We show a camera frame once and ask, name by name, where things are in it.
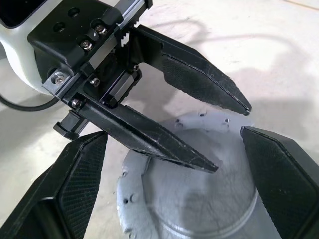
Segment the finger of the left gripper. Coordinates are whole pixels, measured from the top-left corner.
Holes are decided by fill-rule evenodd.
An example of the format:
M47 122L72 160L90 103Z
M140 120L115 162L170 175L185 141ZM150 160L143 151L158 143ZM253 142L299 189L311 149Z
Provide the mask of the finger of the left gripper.
M208 173L218 169L188 143L129 106L110 108L88 95L76 94L71 107L134 152Z
M145 26L130 31L130 59L163 72L165 81L202 102L247 116L251 104L225 73L197 50Z

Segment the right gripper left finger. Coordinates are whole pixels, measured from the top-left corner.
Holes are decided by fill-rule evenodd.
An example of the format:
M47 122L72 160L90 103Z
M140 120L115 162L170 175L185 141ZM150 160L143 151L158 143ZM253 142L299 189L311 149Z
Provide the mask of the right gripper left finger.
M65 146L30 186L0 229L2 239L82 239L99 191L108 136Z

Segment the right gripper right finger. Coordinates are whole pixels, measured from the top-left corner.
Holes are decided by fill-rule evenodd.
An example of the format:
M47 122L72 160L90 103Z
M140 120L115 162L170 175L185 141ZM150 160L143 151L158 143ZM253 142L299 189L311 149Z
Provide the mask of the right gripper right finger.
M283 239L319 237L319 166L292 139L251 126L241 128L261 200Z

